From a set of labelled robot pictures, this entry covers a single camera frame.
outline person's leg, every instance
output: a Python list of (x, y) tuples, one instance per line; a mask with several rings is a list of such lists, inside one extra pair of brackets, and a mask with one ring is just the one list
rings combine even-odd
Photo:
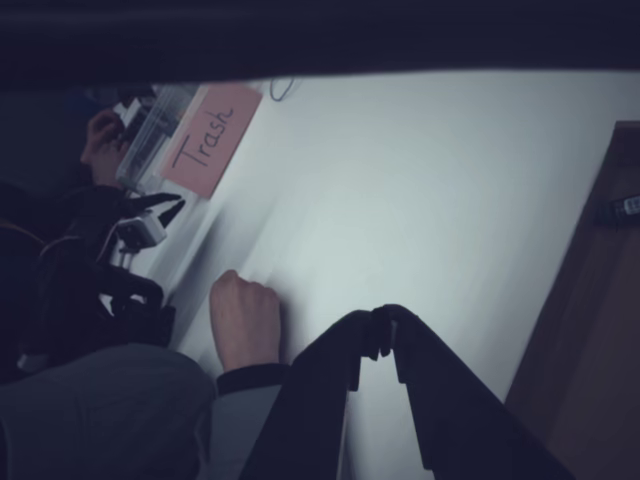
[(146, 345), (97, 352), (0, 389), (9, 478), (189, 478), (213, 384)]

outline sleeve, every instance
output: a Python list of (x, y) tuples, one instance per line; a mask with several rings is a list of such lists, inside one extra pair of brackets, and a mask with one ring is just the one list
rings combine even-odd
[(218, 378), (207, 480), (236, 480), (262, 430), (288, 365), (241, 368)]

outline person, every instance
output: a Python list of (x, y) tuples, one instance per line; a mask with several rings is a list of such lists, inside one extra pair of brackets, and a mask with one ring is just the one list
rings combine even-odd
[[(100, 187), (118, 192), (123, 188), (116, 179), (118, 166), (129, 148), (127, 142), (120, 140), (123, 132), (120, 117), (110, 109), (89, 121), (79, 162), (79, 168), (90, 177), (83, 189)], [(38, 199), (16, 186), (0, 184), (0, 383), (23, 376), (16, 360), (20, 343), (38, 315), (34, 308), (34, 272), (46, 246), (64, 235), (74, 221), (78, 208), (69, 200), (74, 193)]]
[(2, 386), (4, 476), (238, 478), (287, 375), (279, 300), (228, 271), (209, 301), (224, 368), (217, 398), (197, 363), (147, 345), (105, 349)]

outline black object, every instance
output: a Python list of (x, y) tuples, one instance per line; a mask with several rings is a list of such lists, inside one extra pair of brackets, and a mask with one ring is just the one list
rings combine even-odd
[(436, 479), (573, 478), (427, 325), (404, 307), (385, 305), (350, 313), (296, 358), (241, 480), (336, 478), (360, 358), (391, 350), (422, 464)]
[[(23, 338), (23, 363), (45, 356), (49, 366), (61, 365), (130, 342), (168, 345), (175, 309), (162, 306), (163, 292), (155, 282), (110, 265), (105, 247), (121, 218), (179, 199), (158, 194), (130, 200), (117, 189), (94, 187), (70, 200), (78, 208), (69, 214), (70, 227), (37, 262), (36, 312)], [(112, 313), (100, 294), (112, 297)]]
[(7, 90), (418, 69), (640, 67), (637, 12), (621, 0), (3, 5), (0, 56), (7, 74), (0, 88)]
[(596, 224), (616, 229), (640, 226), (640, 195), (612, 200), (601, 205), (596, 213)]

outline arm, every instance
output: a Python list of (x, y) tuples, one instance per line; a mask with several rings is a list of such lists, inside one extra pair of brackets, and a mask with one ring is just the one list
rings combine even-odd
[(207, 478), (235, 480), (286, 377), (276, 293), (228, 271), (213, 285), (211, 326), (224, 374), (212, 412)]

